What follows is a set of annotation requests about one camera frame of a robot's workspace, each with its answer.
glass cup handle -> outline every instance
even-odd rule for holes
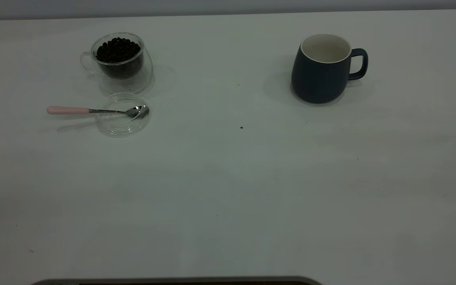
[[[87,70],[90,73],[94,74],[94,71],[92,69],[93,62],[91,60],[89,60],[89,63],[86,63],[85,58],[87,58],[87,57],[91,57],[91,54],[89,52],[87,52],[87,51],[83,52],[80,55],[80,64],[82,65],[83,68],[85,68],[85,70]]]

mug handle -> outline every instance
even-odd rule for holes
[[[360,55],[363,56],[362,68],[360,68],[360,71],[358,72],[350,73],[348,80],[360,79],[367,72],[367,66],[369,65],[369,56],[367,56],[367,52],[364,49],[353,49],[351,51],[351,57]]]
[[[83,68],[85,68],[85,70],[87,70],[90,73],[94,74],[94,71],[92,69],[93,62],[91,60],[89,60],[89,63],[87,64],[86,61],[85,61],[86,57],[91,57],[91,54],[89,52],[87,52],[87,51],[83,52],[80,55],[80,64],[82,65]]]

pink spoon handle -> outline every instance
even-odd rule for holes
[[[80,115],[89,114],[88,108],[49,106],[47,113],[51,115]]]

glass saucer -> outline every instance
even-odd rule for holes
[[[101,107],[102,110],[127,111],[136,106],[146,106],[136,116],[126,114],[98,113],[96,126],[109,137],[126,137],[141,130],[150,120],[150,109],[147,103],[129,92],[116,93],[108,97],[108,102]]]

mug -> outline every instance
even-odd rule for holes
[[[351,58],[362,56],[360,71],[350,74]],[[298,97],[310,103],[327,103],[342,94],[348,80],[362,78],[369,57],[363,49],[351,50],[347,40],[333,34],[315,34],[298,49],[291,85]]]
[[[140,51],[120,63],[105,63],[98,60],[96,58],[98,48],[114,38],[130,40],[140,46]],[[89,52],[81,54],[80,64],[94,74],[100,86],[110,93],[138,93],[147,87],[152,77],[152,60],[143,40],[128,32],[116,32],[96,40]]]

